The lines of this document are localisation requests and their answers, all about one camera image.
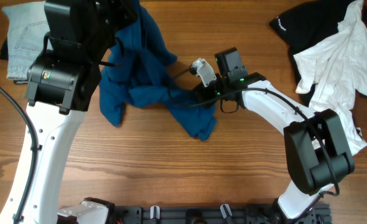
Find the dark blue polo shirt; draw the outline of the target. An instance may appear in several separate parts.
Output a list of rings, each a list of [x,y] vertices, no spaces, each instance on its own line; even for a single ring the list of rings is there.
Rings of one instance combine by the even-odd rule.
[[[120,126],[126,105],[145,108],[162,103],[189,136],[206,141],[216,126],[215,106],[195,106],[190,92],[173,83],[167,71],[178,57],[165,46],[158,25],[138,0],[131,4],[137,21],[116,33],[124,47],[112,47],[109,62],[101,71],[100,111]]]

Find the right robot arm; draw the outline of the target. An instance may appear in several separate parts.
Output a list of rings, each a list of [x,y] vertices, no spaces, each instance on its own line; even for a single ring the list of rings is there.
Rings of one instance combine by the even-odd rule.
[[[215,54],[218,72],[204,59],[189,71],[201,79],[193,89],[200,105],[234,101],[252,111],[284,137],[287,170],[291,181],[258,217],[269,223],[295,223],[310,218],[320,222],[316,203],[326,195],[337,196],[339,183],[355,170],[355,162],[339,115],[331,109],[316,111],[273,87],[260,73],[248,73],[239,51],[232,47]]]

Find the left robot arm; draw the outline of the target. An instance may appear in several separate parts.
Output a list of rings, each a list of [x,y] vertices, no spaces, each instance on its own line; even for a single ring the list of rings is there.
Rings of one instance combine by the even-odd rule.
[[[26,133],[0,223],[109,223],[114,204],[86,198],[59,209],[73,139],[100,80],[103,56],[122,46],[117,31],[137,20],[129,1],[46,1],[49,31],[28,71]]]

